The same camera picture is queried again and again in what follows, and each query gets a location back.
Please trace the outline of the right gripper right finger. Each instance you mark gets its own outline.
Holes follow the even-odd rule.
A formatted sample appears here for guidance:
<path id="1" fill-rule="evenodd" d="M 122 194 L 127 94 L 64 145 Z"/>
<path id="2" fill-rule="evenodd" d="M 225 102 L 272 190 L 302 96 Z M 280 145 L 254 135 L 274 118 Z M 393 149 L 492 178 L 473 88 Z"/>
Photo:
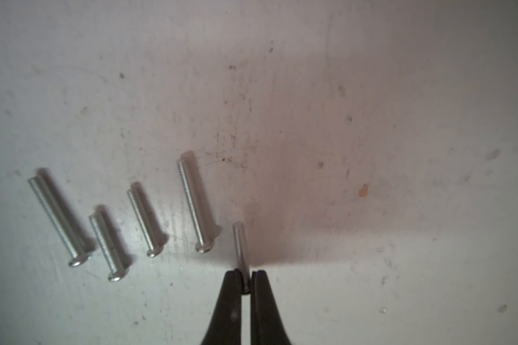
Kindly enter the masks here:
<path id="1" fill-rule="evenodd" d="M 291 344 L 281 320 L 267 272 L 254 271 L 250 281 L 250 341 L 253 345 Z"/>

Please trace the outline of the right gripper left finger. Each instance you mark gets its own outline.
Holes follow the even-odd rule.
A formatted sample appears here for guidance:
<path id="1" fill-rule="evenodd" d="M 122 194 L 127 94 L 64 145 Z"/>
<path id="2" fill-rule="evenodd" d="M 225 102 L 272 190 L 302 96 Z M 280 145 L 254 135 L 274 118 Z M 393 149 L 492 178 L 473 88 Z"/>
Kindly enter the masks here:
<path id="1" fill-rule="evenodd" d="M 202 345 L 241 344 L 242 294 L 243 278 L 240 270 L 227 271 Z"/>

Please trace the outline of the silver screw three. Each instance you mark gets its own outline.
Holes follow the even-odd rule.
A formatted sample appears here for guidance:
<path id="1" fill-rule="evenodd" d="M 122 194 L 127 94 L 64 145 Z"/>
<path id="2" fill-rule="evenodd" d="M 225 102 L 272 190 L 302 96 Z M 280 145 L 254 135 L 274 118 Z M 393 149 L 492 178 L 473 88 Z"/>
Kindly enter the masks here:
<path id="1" fill-rule="evenodd" d="M 214 246 L 207 231 L 207 223 L 201 209 L 199 194 L 194 184 L 194 178 L 191 174 L 190 166 L 184 158 L 177 160 L 178 172 L 181 177 L 182 188 L 188 204 L 191 221 L 197 236 L 196 251 L 200 254 L 207 253 Z"/>

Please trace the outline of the silver screw five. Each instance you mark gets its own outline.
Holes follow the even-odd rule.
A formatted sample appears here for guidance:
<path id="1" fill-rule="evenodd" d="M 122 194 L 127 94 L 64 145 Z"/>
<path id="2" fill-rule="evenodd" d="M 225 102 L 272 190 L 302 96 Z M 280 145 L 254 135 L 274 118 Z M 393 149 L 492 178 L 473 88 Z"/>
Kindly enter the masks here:
<path id="1" fill-rule="evenodd" d="M 250 265 L 247 260 L 247 239 L 245 225 L 241 221 L 233 224 L 233 238 L 237 257 L 237 266 L 242 276 L 243 295 L 250 293 Z"/>

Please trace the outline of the silver screw two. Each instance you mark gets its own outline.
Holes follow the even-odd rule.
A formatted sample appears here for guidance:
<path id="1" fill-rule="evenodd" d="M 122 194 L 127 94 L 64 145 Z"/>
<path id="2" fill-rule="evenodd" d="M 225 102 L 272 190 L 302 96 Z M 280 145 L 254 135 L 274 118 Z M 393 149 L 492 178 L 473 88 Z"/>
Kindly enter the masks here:
<path id="1" fill-rule="evenodd" d="M 154 228 L 145 207 L 140 189 L 136 184 L 133 184 L 127 191 L 127 195 L 148 246 L 148 251 L 146 254 L 149 258 L 157 257 L 162 253 L 163 245 L 160 244 L 160 242 L 155 237 Z"/>

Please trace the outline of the silver screw four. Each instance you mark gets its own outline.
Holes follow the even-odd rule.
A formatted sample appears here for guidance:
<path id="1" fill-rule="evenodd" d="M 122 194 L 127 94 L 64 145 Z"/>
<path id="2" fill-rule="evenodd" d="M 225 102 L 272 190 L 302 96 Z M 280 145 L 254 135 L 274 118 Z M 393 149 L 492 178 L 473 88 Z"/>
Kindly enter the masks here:
<path id="1" fill-rule="evenodd" d="M 112 240 L 108 224 L 101 211 L 95 211 L 89 217 L 96 240 L 109 268 L 109 282 L 117 282 L 126 276 L 126 268 Z"/>

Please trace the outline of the silver screw one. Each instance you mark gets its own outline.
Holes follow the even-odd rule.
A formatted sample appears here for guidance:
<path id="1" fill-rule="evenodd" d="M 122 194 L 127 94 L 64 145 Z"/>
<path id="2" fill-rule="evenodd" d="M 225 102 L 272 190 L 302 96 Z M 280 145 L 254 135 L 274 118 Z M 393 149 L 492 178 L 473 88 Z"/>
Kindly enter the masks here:
<path id="1" fill-rule="evenodd" d="M 90 257 L 90 252 L 79 236 L 77 226 L 70 220 L 68 209 L 54 192 L 53 186 L 41 174 L 30 178 L 28 183 L 69 253 L 69 267 L 78 267 L 85 263 Z"/>

